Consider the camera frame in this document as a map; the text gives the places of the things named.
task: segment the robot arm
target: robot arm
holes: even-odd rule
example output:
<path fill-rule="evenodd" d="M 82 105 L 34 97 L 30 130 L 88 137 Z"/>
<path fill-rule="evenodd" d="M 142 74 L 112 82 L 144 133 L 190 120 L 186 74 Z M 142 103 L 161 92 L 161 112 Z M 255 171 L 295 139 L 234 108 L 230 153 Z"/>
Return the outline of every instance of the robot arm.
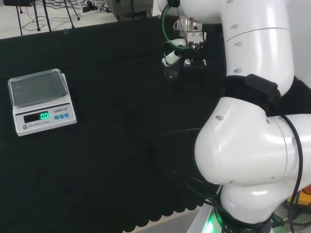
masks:
<path fill-rule="evenodd" d="M 255 74 L 290 89 L 294 62 L 286 0 L 181 0 L 180 12 L 199 23 L 222 22 L 227 76 Z M 163 10 L 167 0 L 158 0 Z M 311 184 L 311 116 L 289 116 L 302 141 L 304 172 Z M 223 207 L 246 223 L 266 221 L 291 196 L 298 152 L 290 127 L 267 118 L 259 106 L 224 97 L 201 130 L 195 159 L 205 179 L 223 184 Z"/>

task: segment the scale brand label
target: scale brand label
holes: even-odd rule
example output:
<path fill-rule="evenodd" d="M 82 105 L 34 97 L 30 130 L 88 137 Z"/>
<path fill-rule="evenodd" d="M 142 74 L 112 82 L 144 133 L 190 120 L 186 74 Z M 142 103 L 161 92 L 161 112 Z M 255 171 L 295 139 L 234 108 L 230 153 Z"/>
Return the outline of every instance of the scale brand label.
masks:
<path fill-rule="evenodd" d="M 54 110 L 54 112 L 55 113 L 59 113 L 59 112 L 62 112 L 62 111 L 66 111 L 67 109 L 68 109 L 68 107 L 67 108 L 60 108 L 60 109 Z"/>
<path fill-rule="evenodd" d="M 37 125 L 42 125 L 42 124 L 46 124 L 46 123 L 49 123 L 50 121 L 43 121 L 43 122 L 40 122 L 40 123 L 36 123 L 36 124 L 32 124 L 32 125 L 28 125 L 28 128 L 30 127 L 33 127 L 33 126 L 37 126 Z"/>

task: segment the black velcro strap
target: black velcro strap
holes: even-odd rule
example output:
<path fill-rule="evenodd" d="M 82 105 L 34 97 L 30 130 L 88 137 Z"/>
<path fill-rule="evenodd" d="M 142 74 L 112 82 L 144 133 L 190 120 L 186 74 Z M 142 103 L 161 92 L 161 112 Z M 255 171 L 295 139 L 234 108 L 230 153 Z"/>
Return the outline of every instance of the black velcro strap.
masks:
<path fill-rule="evenodd" d="M 225 96 L 261 107 L 266 113 L 281 100 L 277 84 L 255 74 L 248 76 L 232 75 L 225 80 Z"/>
<path fill-rule="evenodd" d="M 271 219 L 272 215 L 269 219 L 267 219 L 264 222 L 260 222 L 257 224 L 250 224 L 246 222 L 241 222 L 237 219 L 234 219 L 232 216 L 225 214 L 225 213 L 219 213 L 217 209 L 215 209 L 215 215 L 217 220 L 222 219 L 228 224 L 229 226 L 234 226 L 238 229 L 249 229 L 250 231 L 247 231 L 248 233 L 269 233 L 272 227 Z"/>
<path fill-rule="evenodd" d="M 180 6 L 180 0 L 167 0 L 167 2 L 171 7 L 179 7 Z"/>

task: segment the microphone stand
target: microphone stand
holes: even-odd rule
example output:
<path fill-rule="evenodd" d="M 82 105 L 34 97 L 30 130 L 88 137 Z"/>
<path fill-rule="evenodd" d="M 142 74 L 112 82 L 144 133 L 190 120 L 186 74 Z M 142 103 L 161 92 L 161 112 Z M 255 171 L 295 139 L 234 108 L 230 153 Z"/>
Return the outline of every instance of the microphone stand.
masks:
<path fill-rule="evenodd" d="M 36 22 L 37 22 L 37 30 L 38 32 L 41 31 L 40 27 L 39 27 L 39 22 L 38 22 L 38 15 L 37 15 L 37 8 L 35 6 L 35 0 L 33 0 L 34 2 L 34 10 L 35 10 L 35 19 L 36 19 Z"/>
<path fill-rule="evenodd" d="M 20 35 L 23 36 L 23 32 L 22 32 L 22 30 L 21 30 L 21 24 L 20 24 L 20 18 L 19 18 L 19 12 L 18 12 L 18 6 L 17 6 L 17 5 L 16 5 L 16 11 L 17 11 L 17 17 L 18 17 Z"/>
<path fill-rule="evenodd" d="M 47 6 L 45 5 L 45 0 L 42 0 L 42 3 L 43 3 L 43 8 L 44 8 L 45 16 L 46 16 L 47 21 L 48 21 L 49 31 L 51 32 L 52 30 L 51 30 L 51 26 L 50 26 L 50 21 L 49 21 Z"/>
<path fill-rule="evenodd" d="M 74 10 L 74 12 L 75 12 L 75 14 L 76 14 L 76 16 L 77 16 L 77 19 L 80 20 L 80 17 L 78 17 L 78 14 L 77 14 L 77 12 L 76 12 L 76 9 L 73 7 L 71 0 L 69 0 L 69 2 L 70 2 L 71 7 L 73 8 L 73 10 Z"/>
<path fill-rule="evenodd" d="M 72 22 L 72 19 L 71 19 L 71 16 L 70 16 L 70 13 L 69 13 L 69 10 L 68 10 L 68 7 L 67 7 L 66 0 L 64 0 L 64 3 L 65 3 L 65 7 L 66 7 L 66 10 L 67 10 L 67 13 L 68 13 L 68 16 L 69 16 L 69 19 L 70 19 L 70 22 L 71 22 L 72 28 L 74 28 L 74 25 L 73 25 L 73 22 Z"/>

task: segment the black table surface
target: black table surface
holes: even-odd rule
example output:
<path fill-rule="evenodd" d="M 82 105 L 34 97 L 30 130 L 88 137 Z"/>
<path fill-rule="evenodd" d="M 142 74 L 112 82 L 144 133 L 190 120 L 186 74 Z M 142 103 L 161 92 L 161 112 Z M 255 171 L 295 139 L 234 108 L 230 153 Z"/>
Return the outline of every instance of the black table surface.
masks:
<path fill-rule="evenodd" d="M 201 128 L 223 90 L 221 27 L 207 31 L 207 69 L 176 80 L 159 65 L 158 18 L 0 40 L 0 231 L 130 232 L 202 205 L 173 171 L 199 176 L 198 130 L 178 130 Z M 77 124 L 18 137 L 7 80 L 53 68 L 66 75 Z M 295 80 L 279 109 L 311 113 L 310 98 Z"/>

